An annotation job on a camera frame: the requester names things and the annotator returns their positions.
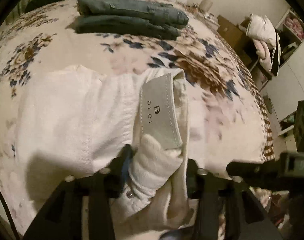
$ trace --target stitching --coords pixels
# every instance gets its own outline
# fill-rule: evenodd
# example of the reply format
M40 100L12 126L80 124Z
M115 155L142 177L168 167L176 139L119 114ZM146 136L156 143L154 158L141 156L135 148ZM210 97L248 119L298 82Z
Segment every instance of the stitching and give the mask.
M141 93L140 93L140 116L141 116L141 128L142 128L142 133L144 134L143 131L143 118L142 118L142 97L143 97L143 89L141 89Z
M176 146L178 146L178 142L176 141L176 137L175 137L175 134L174 134L174 129L173 129L172 121L171 121L170 107L169 107L169 90L168 90L168 83L167 82L166 82L166 106L168 108L168 114L169 114L169 120L170 120L170 124L171 124L171 128L172 128L172 132L173 132L173 138L174 138Z

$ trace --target floral bedspread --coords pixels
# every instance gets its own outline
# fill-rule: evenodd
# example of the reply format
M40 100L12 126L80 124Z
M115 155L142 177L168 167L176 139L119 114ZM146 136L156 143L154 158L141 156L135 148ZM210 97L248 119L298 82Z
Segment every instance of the floral bedspread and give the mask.
M172 4L185 10L179 2ZM186 14L189 24L176 41L113 33L76 34L76 0L65 0L22 15L0 33L0 187L21 233L35 213L30 211L28 193L21 190L23 182L18 182L24 175L15 163L15 123L19 101L34 75L77 64L106 75L181 68L189 82L189 114L194 120L190 158L220 174L233 159L274 158L270 123L249 71L200 16Z

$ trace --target black cable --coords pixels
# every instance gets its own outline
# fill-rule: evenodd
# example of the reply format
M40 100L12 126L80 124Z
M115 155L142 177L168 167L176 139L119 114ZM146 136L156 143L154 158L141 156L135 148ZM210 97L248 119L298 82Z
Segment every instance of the black cable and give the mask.
M4 208L4 210L5 210L5 213L6 213L6 216L7 216L7 218L8 218L8 221L10 222L10 227L11 227L13 233L14 233L14 236L15 236L16 240L20 240L20 237L19 237L19 234L18 234L17 229L16 229L16 227L15 227L13 218L12 218L12 216L11 216L11 214L10 214L10 210L8 209L8 206L7 206L7 204L6 204L6 201L5 201L5 199L4 199L4 197L3 197L2 193L1 193L1 191L0 191L0 200L1 200L1 203L2 203L3 208Z

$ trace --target tiled floor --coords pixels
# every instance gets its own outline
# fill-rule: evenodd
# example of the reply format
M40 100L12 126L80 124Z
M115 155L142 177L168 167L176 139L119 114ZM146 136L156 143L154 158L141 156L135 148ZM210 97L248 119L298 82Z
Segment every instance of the tiled floor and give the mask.
M254 70L252 70L251 75L256 86L258 87L258 89L260 89L263 86L262 81L264 80L264 76L262 75L262 73L258 68L254 68ZM279 158L280 153L282 153L287 149L286 141L283 136L278 136L278 133L281 132L281 127L279 125L278 118L274 112L273 107L272 110L273 110L272 114L269 114L268 111L267 112L272 130L274 154L276 158Z

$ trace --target leather patch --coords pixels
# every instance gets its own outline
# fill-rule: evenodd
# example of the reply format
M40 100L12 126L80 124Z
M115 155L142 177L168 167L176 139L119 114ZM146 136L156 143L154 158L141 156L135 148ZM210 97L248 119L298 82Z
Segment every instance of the leather patch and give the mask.
M152 135L164 149L182 146L170 73L143 85L140 95L140 115L143 133Z

